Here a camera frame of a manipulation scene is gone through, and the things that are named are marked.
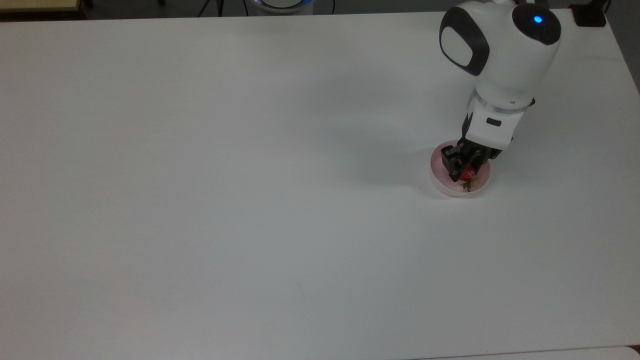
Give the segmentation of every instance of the white tabletop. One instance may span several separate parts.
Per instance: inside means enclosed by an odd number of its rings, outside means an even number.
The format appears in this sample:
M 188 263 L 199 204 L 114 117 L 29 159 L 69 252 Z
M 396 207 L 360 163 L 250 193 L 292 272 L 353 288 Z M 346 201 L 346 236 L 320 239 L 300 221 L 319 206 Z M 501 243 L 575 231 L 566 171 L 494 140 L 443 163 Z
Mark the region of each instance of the white tabletop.
M 384 360 L 640 343 L 640 97 L 557 61 L 475 199 L 442 13 L 0 24 L 3 360 Z

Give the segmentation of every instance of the small round dish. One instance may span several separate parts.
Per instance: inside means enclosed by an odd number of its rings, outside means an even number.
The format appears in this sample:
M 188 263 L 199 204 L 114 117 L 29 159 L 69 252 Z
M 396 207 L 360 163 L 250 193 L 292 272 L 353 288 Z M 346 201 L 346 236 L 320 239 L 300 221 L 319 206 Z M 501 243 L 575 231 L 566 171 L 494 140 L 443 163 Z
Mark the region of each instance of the small round dish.
M 442 164 L 440 151 L 443 147 L 456 146 L 457 140 L 441 143 L 431 154 L 431 180 L 440 192 L 451 197 L 467 197 L 477 193 L 489 181 L 491 165 L 487 161 L 470 181 L 453 181 L 447 168 Z

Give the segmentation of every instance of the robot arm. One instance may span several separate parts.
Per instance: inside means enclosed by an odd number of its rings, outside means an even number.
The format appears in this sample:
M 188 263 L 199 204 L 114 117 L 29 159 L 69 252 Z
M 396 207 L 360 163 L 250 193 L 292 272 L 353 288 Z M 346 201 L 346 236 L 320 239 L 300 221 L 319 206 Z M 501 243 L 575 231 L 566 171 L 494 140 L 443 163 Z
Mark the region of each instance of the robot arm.
M 440 48 L 458 67 L 476 76 L 462 137 L 442 149 L 453 181 L 495 158 L 511 142 L 536 85 L 559 45 L 560 22 L 538 4 L 510 0 L 469 1 L 451 8 L 440 25 Z

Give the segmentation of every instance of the black cable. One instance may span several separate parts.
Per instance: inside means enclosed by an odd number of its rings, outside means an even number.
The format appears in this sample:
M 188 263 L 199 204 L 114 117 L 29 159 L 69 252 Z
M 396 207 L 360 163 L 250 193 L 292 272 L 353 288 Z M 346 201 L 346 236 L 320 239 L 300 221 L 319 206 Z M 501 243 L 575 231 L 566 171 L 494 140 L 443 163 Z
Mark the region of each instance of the black cable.
M 225 7 L 225 0 L 220 0 L 220 5 L 218 6 L 218 17 L 222 17 L 222 9 Z
M 202 15 L 202 13 L 204 12 L 204 9 L 207 7 L 207 5 L 209 4 L 210 0 L 207 0 L 206 3 L 204 3 L 204 6 L 202 7 L 202 9 L 200 9 L 200 12 L 198 13 L 198 17 L 200 17 Z

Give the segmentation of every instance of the strawberry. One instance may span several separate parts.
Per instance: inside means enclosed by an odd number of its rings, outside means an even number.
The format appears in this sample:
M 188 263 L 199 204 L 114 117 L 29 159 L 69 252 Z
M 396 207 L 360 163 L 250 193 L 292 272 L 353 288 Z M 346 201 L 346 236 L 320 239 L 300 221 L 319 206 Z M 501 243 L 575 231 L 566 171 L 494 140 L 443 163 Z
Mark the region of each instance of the strawberry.
M 460 174 L 460 181 L 469 182 L 476 176 L 476 171 L 472 165 L 467 166 Z

